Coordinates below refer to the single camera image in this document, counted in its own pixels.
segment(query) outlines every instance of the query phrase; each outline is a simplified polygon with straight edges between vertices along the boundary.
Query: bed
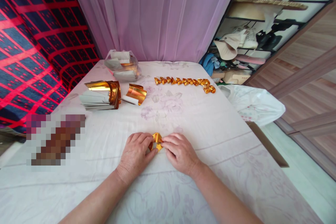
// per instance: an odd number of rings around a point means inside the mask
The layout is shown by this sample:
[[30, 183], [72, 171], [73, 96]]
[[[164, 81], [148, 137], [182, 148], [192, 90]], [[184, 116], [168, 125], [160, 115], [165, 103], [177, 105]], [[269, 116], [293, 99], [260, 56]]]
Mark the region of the bed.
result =
[[[141, 106], [87, 112], [79, 95], [86, 82], [111, 80], [103, 61], [80, 81], [54, 114], [85, 114], [81, 159], [54, 171], [31, 171], [23, 146], [0, 170], [1, 223], [57, 223], [118, 165], [134, 132], [183, 133], [200, 159], [264, 223], [321, 223], [226, 97], [200, 86], [155, 85], [154, 77], [207, 78], [191, 62], [140, 62], [135, 84], [147, 90]], [[128, 83], [121, 83], [121, 94]], [[216, 223], [192, 179], [159, 152], [118, 203], [110, 223]]]

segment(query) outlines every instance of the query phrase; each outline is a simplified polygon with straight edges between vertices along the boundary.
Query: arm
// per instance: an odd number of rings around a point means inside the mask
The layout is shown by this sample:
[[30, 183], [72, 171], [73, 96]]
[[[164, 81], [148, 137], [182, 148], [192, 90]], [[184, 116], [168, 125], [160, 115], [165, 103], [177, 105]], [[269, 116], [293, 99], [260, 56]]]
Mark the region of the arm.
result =
[[177, 133], [162, 139], [171, 164], [195, 181], [220, 223], [262, 223], [212, 170], [202, 163], [185, 136]]
[[128, 187], [158, 152], [154, 149], [146, 155], [151, 142], [154, 139], [149, 133], [130, 135], [118, 167], [60, 223], [104, 223]]

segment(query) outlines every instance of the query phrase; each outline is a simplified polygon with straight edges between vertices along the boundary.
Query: cardboard box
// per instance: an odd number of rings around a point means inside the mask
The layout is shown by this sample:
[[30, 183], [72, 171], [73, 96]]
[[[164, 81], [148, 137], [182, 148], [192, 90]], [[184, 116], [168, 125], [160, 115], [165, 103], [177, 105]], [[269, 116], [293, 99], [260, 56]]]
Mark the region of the cardboard box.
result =
[[214, 70], [213, 74], [211, 75], [211, 78], [215, 83], [218, 83], [220, 79], [222, 79], [225, 76], [225, 72], [222, 70]]
[[250, 75], [246, 74], [244, 70], [229, 70], [226, 71], [223, 81], [226, 84], [242, 85], [249, 77]]
[[271, 154], [273, 159], [278, 163], [278, 165], [280, 167], [289, 167], [286, 160], [281, 156], [281, 154], [274, 147], [274, 145], [267, 138], [267, 136], [265, 136], [262, 130], [258, 127], [258, 125], [255, 124], [254, 122], [246, 122], [246, 123], [253, 131], [253, 133], [257, 136], [257, 138], [260, 140], [260, 142], [263, 144], [263, 146], [266, 148], [266, 150]]

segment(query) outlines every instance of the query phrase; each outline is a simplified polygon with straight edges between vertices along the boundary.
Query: blue cloth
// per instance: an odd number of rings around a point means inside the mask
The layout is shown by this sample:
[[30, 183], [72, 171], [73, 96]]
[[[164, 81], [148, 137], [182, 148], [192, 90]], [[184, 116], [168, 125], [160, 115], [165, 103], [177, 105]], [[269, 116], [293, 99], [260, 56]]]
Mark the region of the blue cloth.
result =
[[214, 54], [211, 53], [205, 54], [199, 61], [199, 64], [202, 65], [202, 67], [210, 76], [213, 74], [214, 68], [219, 67], [218, 59], [214, 56]]

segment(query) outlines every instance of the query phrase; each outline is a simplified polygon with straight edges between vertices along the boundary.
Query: pink shoe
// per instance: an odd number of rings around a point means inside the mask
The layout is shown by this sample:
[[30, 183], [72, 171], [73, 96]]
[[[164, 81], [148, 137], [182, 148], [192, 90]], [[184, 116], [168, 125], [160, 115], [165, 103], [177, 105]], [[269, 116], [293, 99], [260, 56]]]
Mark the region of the pink shoe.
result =
[[246, 63], [251, 63], [251, 64], [256, 64], [256, 65], [263, 65], [266, 62], [266, 59], [264, 58], [255, 58], [255, 57], [247, 56], [244, 54], [238, 54], [235, 57], [235, 60], [246, 62]]

